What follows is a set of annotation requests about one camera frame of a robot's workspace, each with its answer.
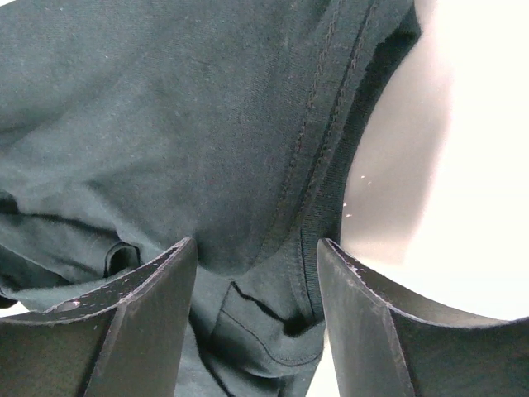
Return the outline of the black t-shirt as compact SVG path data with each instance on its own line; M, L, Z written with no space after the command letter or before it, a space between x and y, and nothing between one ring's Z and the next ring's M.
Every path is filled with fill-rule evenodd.
M316 246L410 1L14 1L1 9L1 294L47 309L185 237L176 393L303 396Z

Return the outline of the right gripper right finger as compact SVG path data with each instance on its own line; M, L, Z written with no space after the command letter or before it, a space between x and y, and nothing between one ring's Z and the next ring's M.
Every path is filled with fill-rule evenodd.
M322 303L343 396L525 396L528 321L439 304L317 244Z

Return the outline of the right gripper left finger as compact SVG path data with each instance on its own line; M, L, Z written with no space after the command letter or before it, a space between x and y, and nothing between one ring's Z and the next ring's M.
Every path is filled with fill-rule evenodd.
M197 266L184 238L78 298L2 318L1 395L173 395Z

